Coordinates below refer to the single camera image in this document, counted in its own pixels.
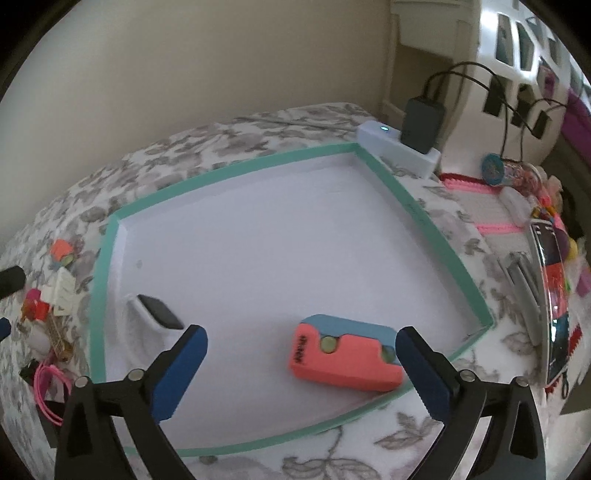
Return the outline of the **white wall charger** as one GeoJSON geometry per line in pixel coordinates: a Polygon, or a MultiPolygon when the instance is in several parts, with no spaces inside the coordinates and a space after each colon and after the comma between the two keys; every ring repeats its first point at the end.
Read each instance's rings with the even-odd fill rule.
{"type": "Polygon", "coordinates": [[[49,336],[43,328],[33,325],[26,337],[27,345],[42,356],[51,352],[52,345],[49,336]]]}

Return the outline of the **teal rimmed white tray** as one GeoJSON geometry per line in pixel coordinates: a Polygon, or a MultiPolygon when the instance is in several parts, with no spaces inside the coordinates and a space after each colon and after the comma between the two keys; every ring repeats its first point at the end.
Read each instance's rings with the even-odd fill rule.
{"type": "Polygon", "coordinates": [[[157,298],[208,336],[204,363],[162,425],[177,452],[270,447],[394,400],[294,377],[287,361],[301,320],[410,325],[455,359],[493,325],[478,267],[356,144],[239,162],[111,215],[89,306],[90,375],[118,380],[175,342],[130,312],[131,297],[157,298]]]}

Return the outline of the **pink puppy toy figure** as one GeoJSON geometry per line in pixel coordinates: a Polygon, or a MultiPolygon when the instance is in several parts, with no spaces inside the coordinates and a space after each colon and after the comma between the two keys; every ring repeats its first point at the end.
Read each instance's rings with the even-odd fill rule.
{"type": "Polygon", "coordinates": [[[41,298],[41,291],[37,288],[31,288],[27,291],[25,295],[25,300],[27,302],[37,302],[41,298]]]}

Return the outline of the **smartphone with colourful case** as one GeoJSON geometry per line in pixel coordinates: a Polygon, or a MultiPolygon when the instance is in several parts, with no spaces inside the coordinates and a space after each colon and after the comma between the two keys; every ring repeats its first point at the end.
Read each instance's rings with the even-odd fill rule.
{"type": "Polygon", "coordinates": [[[567,369],[570,358],[566,275],[553,224],[533,219],[527,234],[539,291],[543,378],[550,387],[567,369]]]}

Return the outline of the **cream plastic frame clip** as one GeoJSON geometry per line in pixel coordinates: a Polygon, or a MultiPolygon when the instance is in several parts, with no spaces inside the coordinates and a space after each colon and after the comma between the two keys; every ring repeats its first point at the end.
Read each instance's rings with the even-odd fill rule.
{"type": "Polygon", "coordinates": [[[67,316],[71,314],[75,292],[76,279],[65,267],[61,267],[56,272],[50,301],[55,316],[67,316]]]}

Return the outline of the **pink crochet white bag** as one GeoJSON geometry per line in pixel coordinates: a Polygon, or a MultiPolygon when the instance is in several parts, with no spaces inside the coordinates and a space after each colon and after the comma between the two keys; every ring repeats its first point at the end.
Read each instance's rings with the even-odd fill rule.
{"type": "MultiPolygon", "coordinates": [[[[575,315],[569,306],[570,285],[565,265],[566,257],[562,254],[561,244],[564,242],[565,231],[561,220],[553,211],[545,209],[535,196],[523,196],[520,192],[509,186],[492,187],[484,181],[476,178],[461,176],[458,174],[444,174],[441,176],[443,185],[454,194],[468,215],[474,222],[477,230],[487,240],[493,251],[494,259],[491,261],[500,270],[502,277],[507,281],[509,293],[516,300],[500,261],[510,252],[523,252],[529,258],[533,270],[534,263],[532,251],[528,241],[528,226],[531,220],[539,219],[550,221],[557,236],[564,271],[566,275],[566,288],[568,296],[569,312],[569,354],[570,358],[576,349],[581,337],[580,329],[575,324],[575,315]]],[[[540,368],[543,378],[542,343],[537,346],[541,349],[540,368]]],[[[550,387],[546,387],[546,393],[551,394],[558,387],[562,388],[561,396],[569,394],[568,367],[563,374],[550,387]]]]}

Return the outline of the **silver hair clip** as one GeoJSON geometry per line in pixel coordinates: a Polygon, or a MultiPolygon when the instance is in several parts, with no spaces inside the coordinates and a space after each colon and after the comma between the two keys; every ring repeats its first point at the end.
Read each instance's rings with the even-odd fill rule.
{"type": "Polygon", "coordinates": [[[533,266],[523,252],[510,252],[500,261],[500,265],[520,306],[531,343],[535,347],[540,346],[541,303],[533,266]]]}

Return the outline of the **black plugged charger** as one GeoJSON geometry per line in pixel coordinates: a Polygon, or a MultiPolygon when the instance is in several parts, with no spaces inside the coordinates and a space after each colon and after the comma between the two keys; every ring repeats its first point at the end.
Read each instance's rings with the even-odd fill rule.
{"type": "Polygon", "coordinates": [[[422,154],[434,147],[446,115],[445,106],[424,96],[408,101],[400,141],[422,154]]]}

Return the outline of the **white shelf unit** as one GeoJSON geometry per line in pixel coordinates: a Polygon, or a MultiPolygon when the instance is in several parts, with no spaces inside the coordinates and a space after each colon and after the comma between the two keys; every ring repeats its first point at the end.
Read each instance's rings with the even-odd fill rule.
{"type": "Polygon", "coordinates": [[[432,74],[476,58],[480,1],[392,1],[381,115],[401,127],[409,99],[432,74]]]}

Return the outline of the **gold greek key bar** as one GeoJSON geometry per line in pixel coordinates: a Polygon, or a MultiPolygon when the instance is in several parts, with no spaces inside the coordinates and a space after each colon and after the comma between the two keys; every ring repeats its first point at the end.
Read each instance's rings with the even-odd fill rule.
{"type": "Polygon", "coordinates": [[[52,314],[49,314],[45,324],[57,360],[63,363],[69,362],[73,355],[73,347],[66,339],[59,322],[52,314]]]}

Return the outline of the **white power bank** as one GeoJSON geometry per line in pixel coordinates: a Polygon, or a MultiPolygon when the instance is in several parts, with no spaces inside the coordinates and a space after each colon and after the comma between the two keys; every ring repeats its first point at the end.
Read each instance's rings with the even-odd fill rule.
{"type": "Polygon", "coordinates": [[[435,148],[424,154],[401,143],[398,129],[376,120],[363,122],[356,129],[356,142],[389,166],[406,169],[423,179],[435,173],[441,157],[435,148]]]}

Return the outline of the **round blue badge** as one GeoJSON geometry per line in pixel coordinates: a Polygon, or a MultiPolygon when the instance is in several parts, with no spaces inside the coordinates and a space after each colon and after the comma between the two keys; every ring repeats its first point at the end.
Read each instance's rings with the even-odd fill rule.
{"type": "Polygon", "coordinates": [[[481,163],[481,175],[483,181],[492,187],[505,184],[505,163],[498,154],[486,155],[481,163]]]}

